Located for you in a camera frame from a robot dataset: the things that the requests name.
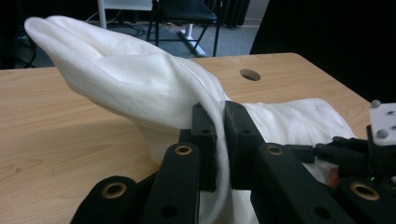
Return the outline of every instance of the brass ring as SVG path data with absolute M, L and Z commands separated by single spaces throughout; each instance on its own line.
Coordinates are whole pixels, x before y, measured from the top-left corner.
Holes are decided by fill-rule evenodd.
M 353 182 L 350 184 L 350 189 L 352 190 L 352 192 L 354 192 L 356 195 L 363 199 L 370 201 L 379 200 L 378 192 L 365 184 Z
M 175 149 L 175 153 L 180 156 L 189 155 L 192 153 L 192 148 L 188 146 L 180 146 Z
M 102 190 L 102 196 L 107 199 L 120 197 L 126 191 L 126 185 L 122 182 L 114 182 L 105 186 Z
M 268 151 L 270 154 L 273 154 L 273 155 L 276 155 L 276 156 L 280 156 L 280 155 L 283 154 L 283 149 L 280 148 L 280 147 L 269 146 L 269 147 L 267 147 L 266 149 L 267 149 L 267 151 Z

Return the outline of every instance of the chair leg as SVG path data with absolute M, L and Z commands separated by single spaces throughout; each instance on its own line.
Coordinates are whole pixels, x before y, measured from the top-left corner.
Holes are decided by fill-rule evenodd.
M 195 50 L 197 49 L 197 47 L 198 47 L 198 45 L 199 45 L 199 42 L 201 42 L 201 39 L 202 39 L 202 37 L 203 37 L 204 34 L 205 34 L 206 29 L 207 29 L 207 25 L 204 27 L 204 30 L 203 30 L 203 31 L 201 32 L 201 34 L 199 35 L 198 39 L 197 39 L 196 42 L 195 42 L 194 48 L 192 48 L 192 50 L 195 51 Z
M 159 19 L 155 20 L 155 46 L 160 46 L 160 24 Z
M 216 53 L 218 51 L 220 23 L 222 22 L 222 1 L 221 0 L 218 0 L 218 4 L 216 5 L 215 10 L 218 12 L 218 19 L 216 20 L 216 34 L 215 34 L 215 45 L 213 46 L 213 57 L 216 57 Z
M 220 24 L 219 24 L 219 21 L 217 21 L 216 22 L 216 34 L 215 34 L 215 45 L 213 46 L 213 57 L 216 57 L 216 53 L 218 51 L 219 30 L 220 30 Z
M 155 5 L 154 5 L 154 1 L 152 2 L 152 9 L 151 9 L 151 13 L 149 16 L 149 23 L 148 23 L 148 35 L 146 37 L 146 41 L 149 42 L 149 38 L 151 37 L 151 27 L 152 27 L 152 21 L 155 18 Z

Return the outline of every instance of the white fabric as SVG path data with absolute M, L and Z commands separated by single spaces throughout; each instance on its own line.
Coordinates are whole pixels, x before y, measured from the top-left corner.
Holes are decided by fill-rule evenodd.
M 30 18 L 25 29 L 73 91 L 139 127 L 158 163 L 164 149 L 177 142 L 178 131 L 191 127 L 191 108 L 201 103 L 218 134 L 219 170 L 216 192 L 201 193 L 200 223 L 257 223 L 249 191 L 230 189 L 222 125 L 229 98 L 215 76 L 145 41 L 83 21 Z M 267 142 L 313 145 L 335 135 L 353 136 L 337 112 L 319 99 L 244 106 Z M 324 181 L 330 165 L 317 162 L 306 167 Z

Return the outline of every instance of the white plastic part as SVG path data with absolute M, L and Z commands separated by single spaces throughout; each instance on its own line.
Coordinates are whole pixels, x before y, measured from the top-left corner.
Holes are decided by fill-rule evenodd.
M 379 146 L 396 145 L 396 104 L 375 100 L 370 108 L 373 141 Z

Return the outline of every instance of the black chair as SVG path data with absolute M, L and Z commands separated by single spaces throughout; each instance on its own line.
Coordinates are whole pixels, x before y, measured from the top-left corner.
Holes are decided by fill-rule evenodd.
M 395 10 L 394 0 L 271 0 L 250 53 L 298 53 L 366 100 L 396 102 Z
M 155 45 L 159 46 L 159 41 L 180 41 L 180 39 L 160 39 L 159 24 L 163 21 L 175 24 L 201 24 L 204 26 L 198 39 L 189 40 L 194 44 L 193 50 L 196 50 L 204 33 L 209 25 L 216 25 L 216 34 L 213 47 L 213 57 L 216 57 L 219 39 L 219 21 L 221 15 L 221 1 L 215 6 L 218 12 L 217 16 L 210 10 L 204 2 L 200 0 L 153 0 L 152 10 L 148 26 L 147 41 L 150 41 L 152 23 L 155 22 Z

